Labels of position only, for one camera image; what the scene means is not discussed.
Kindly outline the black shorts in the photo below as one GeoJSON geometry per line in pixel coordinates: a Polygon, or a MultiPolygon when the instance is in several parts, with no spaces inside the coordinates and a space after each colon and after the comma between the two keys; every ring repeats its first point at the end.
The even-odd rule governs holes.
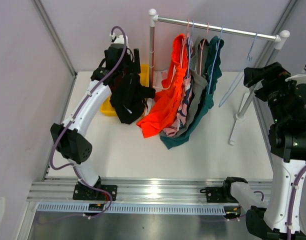
{"type": "Polygon", "coordinates": [[[132,124],[144,113],[147,99],[155,97],[156,90],[143,86],[139,74],[125,75],[120,84],[113,90],[110,104],[122,124],[132,124]]]}

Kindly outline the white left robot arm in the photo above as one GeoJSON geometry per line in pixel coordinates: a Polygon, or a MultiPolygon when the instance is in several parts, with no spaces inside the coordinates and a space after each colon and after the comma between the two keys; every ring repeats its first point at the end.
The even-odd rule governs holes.
{"type": "Polygon", "coordinates": [[[87,161],[93,150],[85,138],[87,130],[100,106],[110,97],[113,82],[138,77],[140,72],[139,49],[130,50],[121,43],[111,44],[93,71],[77,107],[61,124],[54,123],[50,128],[53,152],[67,159],[67,165],[73,167],[79,181],[85,185],[83,192],[90,200],[98,199],[102,188],[97,184],[100,177],[87,161]]]}

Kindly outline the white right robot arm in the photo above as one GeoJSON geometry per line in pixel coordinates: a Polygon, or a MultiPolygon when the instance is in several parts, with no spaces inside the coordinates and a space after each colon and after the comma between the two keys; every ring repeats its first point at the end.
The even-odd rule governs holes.
{"type": "Polygon", "coordinates": [[[277,156],[269,202],[259,200],[241,177],[228,177],[221,196],[245,210],[248,232],[262,240],[304,240],[299,211],[306,177],[306,74],[291,75],[278,62],[244,69],[243,84],[261,83],[255,96],[268,104],[273,124],[270,151],[277,156]]]}

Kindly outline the teal shorts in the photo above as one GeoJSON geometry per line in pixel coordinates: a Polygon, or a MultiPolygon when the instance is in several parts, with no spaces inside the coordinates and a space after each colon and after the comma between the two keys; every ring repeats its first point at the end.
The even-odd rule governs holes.
{"type": "Polygon", "coordinates": [[[188,142],[202,118],[214,106],[216,85],[222,76],[220,54],[224,44],[224,40],[218,36],[214,36],[210,41],[202,38],[196,40],[189,63],[193,84],[186,122],[174,136],[160,134],[160,140],[167,149],[188,142]]]}

